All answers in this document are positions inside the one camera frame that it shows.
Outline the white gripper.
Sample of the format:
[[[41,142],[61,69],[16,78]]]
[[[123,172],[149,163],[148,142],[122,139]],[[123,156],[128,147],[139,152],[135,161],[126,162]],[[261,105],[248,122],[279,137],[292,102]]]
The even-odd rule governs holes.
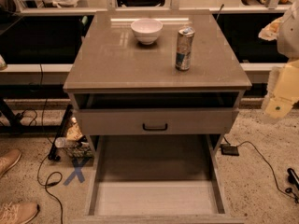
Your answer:
[[[262,111],[271,119],[284,118],[299,101],[299,60],[274,67],[268,78]]]

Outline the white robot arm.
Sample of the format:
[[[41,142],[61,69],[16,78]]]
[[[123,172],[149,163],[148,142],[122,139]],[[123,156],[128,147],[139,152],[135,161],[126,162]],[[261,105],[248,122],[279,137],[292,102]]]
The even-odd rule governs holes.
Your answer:
[[[299,101],[299,0],[284,15],[259,33],[264,40],[277,40],[278,52],[289,60],[281,68],[274,67],[268,78],[263,113],[270,119],[284,118]]]

